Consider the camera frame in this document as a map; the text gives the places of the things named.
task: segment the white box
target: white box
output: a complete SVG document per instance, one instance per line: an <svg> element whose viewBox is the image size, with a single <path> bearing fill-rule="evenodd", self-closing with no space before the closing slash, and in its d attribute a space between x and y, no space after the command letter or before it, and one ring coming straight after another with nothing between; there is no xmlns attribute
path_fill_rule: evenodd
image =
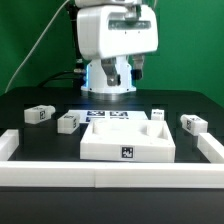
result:
<svg viewBox="0 0 224 224"><path fill-rule="evenodd" d="M78 113L66 113L58 119L58 133L72 134L79 127Z"/></svg>
<svg viewBox="0 0 224 224"><path fill-rule="evenodd" d="M206 133L208 122L196 115L182 115L180 118L182 128L191 133L193 136L198 136L199 133Z"/></svg>
<svg viewBox="0 0 224 224"><path fill-rule="evenodd" d="M55 113L55 108L53 106L39 105L24 111L25 122L29 124L38 124L51 119L53 113Z"/></svg>
<svg viewBox="0 0 224 224"><path fill-rule="evenodd" d="M224 146L209 133L200 133L197 147L211 163L224 163Z"/></svg>
<svg viewBox="0 0 224 224"><path fill-rule="evenodd" d="M164 121L164 110L153 109L151 120Z"/></svg>
<svg viewBox="0 0 224 224"><path fill-rule="evenodd" d="M174 157L165 121L96 119L81 140L81 159L173 163Z"/></svg>

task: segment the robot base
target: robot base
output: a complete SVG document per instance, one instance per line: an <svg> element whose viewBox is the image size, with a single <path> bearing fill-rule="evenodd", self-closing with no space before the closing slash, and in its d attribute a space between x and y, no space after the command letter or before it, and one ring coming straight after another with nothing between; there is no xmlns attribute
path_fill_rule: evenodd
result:
<svg viewBox="0 0 224 224"><path fill-rule="evenodd" d="M135 96L136 91L129 91L125 93L95 93L91 91L81 90L81 94L82 96L97 100L119 101Z"/></svg>

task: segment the white platform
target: white platform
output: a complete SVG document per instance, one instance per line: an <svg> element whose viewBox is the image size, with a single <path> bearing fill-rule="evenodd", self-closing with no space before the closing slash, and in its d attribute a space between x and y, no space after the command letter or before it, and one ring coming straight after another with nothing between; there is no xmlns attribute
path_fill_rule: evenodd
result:
<svg viewBox="0 0 224 224"><path fill-rule="evenodd" d="M174 157L165 121L96 119L81 140L81 159L168 163Z"/></svg>

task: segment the small white block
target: small white block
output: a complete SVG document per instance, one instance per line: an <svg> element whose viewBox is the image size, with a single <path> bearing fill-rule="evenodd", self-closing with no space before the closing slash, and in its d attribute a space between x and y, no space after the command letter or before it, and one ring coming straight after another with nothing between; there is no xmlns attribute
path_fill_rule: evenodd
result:
<svg viewBox="0 0 224 224"><path fill-rule="evenodd" d="M18 130L7 130L0 137L0 161L7 161L19 145Z"/></svg>
<svg viewBox="0 0 224 224"><path fill-rule="evenodd" d="M78 113L66 113L58 119L58 133L72 134L79 127Z"/></svg>
<svg viewBox="0 0 224 224"><path fill-rule="evenodd" d="M201 119L196 115L182 115L180 118L182 122L182 128L193 136L198 136L199 133L206 133L208 128L208 122Z"/></svg>
<svg viewBox="0 0 224 224"><path fill-rule="evenodd" d="M209 133L200 133L197 147L211 163L224 163L224 146Z"/></svg>
<svg viewBox="0 0 224 224"><path fill-rule="evenodd" d="M164 121L164 110L153 109L151 120Z"/></svg>
<svg viewBox="0 0 224 224"><path fill-rule="evenodd" d="M51 115L55 113L53 106L40 105L24 111L25 122L29 124L38 124L42 121L51 119Z"/></svg>

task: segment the green wall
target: green wall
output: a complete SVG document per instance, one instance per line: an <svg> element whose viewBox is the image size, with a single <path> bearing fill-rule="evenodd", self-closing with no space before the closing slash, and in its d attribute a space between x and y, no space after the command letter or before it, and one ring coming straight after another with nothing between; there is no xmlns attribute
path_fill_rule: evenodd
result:
<svg viewBox="0 0 224 224"><path fill-rule="evenodd" d="M0 1L0 94L62 3ZM224 106L224 1L160 0L156 13L159 50L147 55L144 79L137 87L195 90ZM13 87L37 85L74 64L71 27L64 10Z"/></svg>

